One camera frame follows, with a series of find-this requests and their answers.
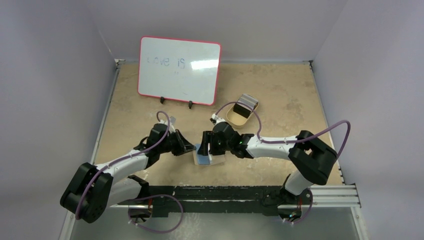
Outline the aluminium extrusion frame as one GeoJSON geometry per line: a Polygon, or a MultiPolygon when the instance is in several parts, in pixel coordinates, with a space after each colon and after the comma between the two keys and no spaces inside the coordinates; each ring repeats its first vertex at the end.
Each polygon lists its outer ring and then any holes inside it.
{"type": "Polygon", "coordinates": [[[313,185],[313,206],[317,208],[359,208],[361,202],[355,185],[313,185]]]}

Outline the beige oval card tray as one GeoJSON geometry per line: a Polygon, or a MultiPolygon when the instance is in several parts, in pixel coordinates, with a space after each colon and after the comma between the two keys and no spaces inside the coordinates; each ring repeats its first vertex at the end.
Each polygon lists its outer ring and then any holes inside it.
{"type": "Polygon", "coordinates": [[[252,114],[250,115],[249,118],[244,118],[238,114],[236,114],[235,112],[233,112],[233,107],[234,104],[231,106],[231,108],[227,111],[226,113],[226,119],[228,120],[228,122],[237,129],[241,129],[242,127],[245,126],[245,124],[248,122],[248,120],[254,115],[254,113],[252,112],[252,114]]]}

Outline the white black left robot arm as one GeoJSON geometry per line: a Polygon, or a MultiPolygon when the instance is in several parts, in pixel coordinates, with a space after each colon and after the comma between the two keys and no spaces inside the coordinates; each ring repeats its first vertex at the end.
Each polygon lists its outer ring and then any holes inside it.
{"type": "Polygon", "coordinates": [[[106,208],[125,201],[142,205],[151,194],[149,183],[135,173],[151,167],[162,154],[181,156],[194,150],[196,146],[172,124],[156,123],[127,154],[98,165],[81,164],[59,204],[87,223],[95,222],[106,208]]]}

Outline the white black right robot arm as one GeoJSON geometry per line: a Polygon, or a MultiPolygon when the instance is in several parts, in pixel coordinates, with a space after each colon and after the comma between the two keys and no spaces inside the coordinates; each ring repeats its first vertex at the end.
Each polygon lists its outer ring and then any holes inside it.
{"type": "Polygon", "coordinates": [[[262,137],[238,133],[229,123],[216,123],[202,133],[202,140],[193,153],[195,163],[212,164],[214,159],[230,153],[240,159],[277,158],[292,162],[296,171],[284,181],[279,195],[288,204],[294,203],[312,185],[324,186],[336,163],[336,151],[302,130],[290,137],[262,137]]]}

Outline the pink framed whiteboard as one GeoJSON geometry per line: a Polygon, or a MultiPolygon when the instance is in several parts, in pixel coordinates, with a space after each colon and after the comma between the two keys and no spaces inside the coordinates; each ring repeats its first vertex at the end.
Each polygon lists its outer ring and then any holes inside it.
{"type": "Polygon", "coordinates": [[[220,43],[143,36],[139,44],[139,95],[206,106],[215,103],[220,43]]]}

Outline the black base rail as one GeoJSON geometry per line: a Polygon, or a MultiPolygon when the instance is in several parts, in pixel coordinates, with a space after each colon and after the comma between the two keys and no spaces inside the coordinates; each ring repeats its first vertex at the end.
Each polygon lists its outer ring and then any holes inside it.
{"type": "Polygon", "coordinates": [[[261,214],[289,221],[299,219],[302,207],[312,204],[308,188],[301,195],[283,199],[281,186],[149,186],[141,185],[134,199],[119,200],[130,205],[130,216],[166,218],[170,213],[261,214]]]}

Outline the beige card holder wallet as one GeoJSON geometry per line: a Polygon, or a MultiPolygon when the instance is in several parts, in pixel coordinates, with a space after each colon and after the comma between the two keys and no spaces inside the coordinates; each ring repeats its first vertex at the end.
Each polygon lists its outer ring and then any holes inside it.
{"type": "Polygon", "coordinates": [[[195,146],[195,150],[193,151],[193,160],[194,160],[194,164],[198,165],[198,166],[212,166],[212,165],[217,165],[217,164],[221,164],[224,163],[227,160],[226,155],[208,155],[208,156],[204,156],[204,155],[200,155],[198,153],[198,150],[200,149],[200,144],[197,143],[194,145],[195,146]]]}

